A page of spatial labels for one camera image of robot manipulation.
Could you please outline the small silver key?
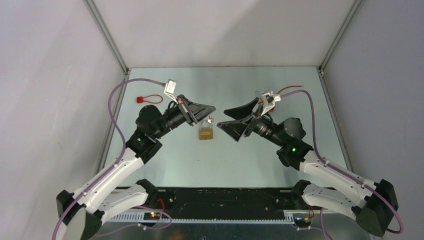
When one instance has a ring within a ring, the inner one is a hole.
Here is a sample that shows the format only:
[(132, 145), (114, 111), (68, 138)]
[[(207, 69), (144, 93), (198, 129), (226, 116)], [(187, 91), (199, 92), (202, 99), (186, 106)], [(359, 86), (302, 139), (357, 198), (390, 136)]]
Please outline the small silver key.
[(212, 125), (212, 124), (214, 123), (214, 118), (213, 118), (211, 115), (209, 115), (209, 116), (208, 116), (208, 118), (207, 118), (207, 122), (208, 122), (210, 125)]

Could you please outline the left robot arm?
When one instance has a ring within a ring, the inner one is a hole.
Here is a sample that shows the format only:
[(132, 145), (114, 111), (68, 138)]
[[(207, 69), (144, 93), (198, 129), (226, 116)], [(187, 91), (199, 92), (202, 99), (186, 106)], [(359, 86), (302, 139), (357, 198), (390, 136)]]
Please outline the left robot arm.
[(66, 225), (65, 240), (88, 240), (111, 218), (131, 208), (153, 208), (159, 203), (158, 188), (147, 179), (121, 193), (116, 187), (136, 170), (143, 167), (162, 147), (160, 139), (180, 125), (195, 126), (216, 108), (195, 103), (183, 94), (164, 112), (155, 105), (139, 111), (136, 129), (123, 142), (119, 156), (84, 186), (74, 192), (63, 190), (56, 197), (59, 219)]

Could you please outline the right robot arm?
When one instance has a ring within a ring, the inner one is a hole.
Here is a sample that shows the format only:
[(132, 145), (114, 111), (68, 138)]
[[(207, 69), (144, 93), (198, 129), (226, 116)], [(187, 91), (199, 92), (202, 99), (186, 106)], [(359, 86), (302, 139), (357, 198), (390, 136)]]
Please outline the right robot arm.
[(231, 117), (217, 127), (235, 141), (252, 133), (279, 146), (279, 161), (288, 168), (309, 174), (329, 184), (319, 187), (308, 180), (299, 180), (292, 189), (291, 204), (297, 209), (306, 206), (329, 209), (353, 219), (363, 230), (376, 237), (389, 232), (397, 216), (399, 204), (394, 186), (387, 180), (375, 182), (344, 169), (320, 156), (316, 148), (303, 141), (306, 132), (301, 120), (289, 117), (277, 124), (255, 98), (248, 104), (226, 109)]

